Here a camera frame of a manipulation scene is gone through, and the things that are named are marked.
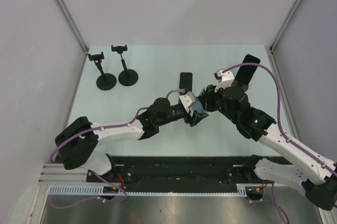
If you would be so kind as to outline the black round-base phone stand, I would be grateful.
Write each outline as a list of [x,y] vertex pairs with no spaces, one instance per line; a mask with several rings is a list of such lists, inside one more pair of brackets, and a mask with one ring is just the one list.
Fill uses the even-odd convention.
[[102,67],[102,60],[104,59],[104,53],[101,52],[100,54],[87,54],[88,58],[91,62],[94,62],[97,69],[101,73],[101,75],[96,80],[96,85],[98,89],[107,91],[111,90],[116,85],[116,77],[113,74],[105,73]]

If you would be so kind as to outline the black phone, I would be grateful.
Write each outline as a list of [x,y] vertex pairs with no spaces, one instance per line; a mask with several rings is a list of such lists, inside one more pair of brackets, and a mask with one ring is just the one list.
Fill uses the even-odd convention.
[[[255,56],[247,54],[242,63],[255,63],[259,64],[261,60]],[[247,66],[240,66],[239,70],[235,76],[234,84],[235,86],[248,86],[255,71],[257,70],[257,66],[247,65]]]

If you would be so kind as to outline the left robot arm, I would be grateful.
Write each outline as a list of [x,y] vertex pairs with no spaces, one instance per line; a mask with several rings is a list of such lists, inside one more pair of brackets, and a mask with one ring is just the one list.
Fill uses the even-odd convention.
[[67,126],[56,138],[56,151],[64,169],[85,168],[98,174],[104,181],[116,177],[109,154],[100,153],[100,146],[125,140],[143,140],[158,134],[159,127],[184,119],[195,126],[208,116],[199,101],[190,101],[181,96],[181,101],[171,105],[161,97],[147,108],[141,108],[129,122],[115,124],[95,124],[87,117],[79,117]]

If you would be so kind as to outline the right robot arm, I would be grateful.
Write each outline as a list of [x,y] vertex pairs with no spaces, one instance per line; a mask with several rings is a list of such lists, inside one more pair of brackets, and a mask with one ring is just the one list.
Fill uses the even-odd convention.
[[215,89],[209,85],[198,96],[208,112],[218,111],[230,120],[240,134],[263,144],[290,162],[281,165],[252,156],[243,169],[248,182],[270,180],[298,190],[315,206],[330,211],[336,204],[336,164],[284,132],[267,113],[252,107],[247,94],[239,87]]

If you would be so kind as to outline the black clamp phone stand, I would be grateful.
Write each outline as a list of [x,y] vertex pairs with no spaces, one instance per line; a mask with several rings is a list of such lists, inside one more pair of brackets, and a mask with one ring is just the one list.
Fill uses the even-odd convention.
[[128,50],[127,45],[124,46],[111,46],[111,51],[116,52],[120,55],[121,57],[121,63],[123,66],[123,70],[118,76],[118,81],[120,82],[121,85],[123,86],[132,86],[137,83],[138,81],[138,73],[127,67],[125,59],[123,58],[123,53]]

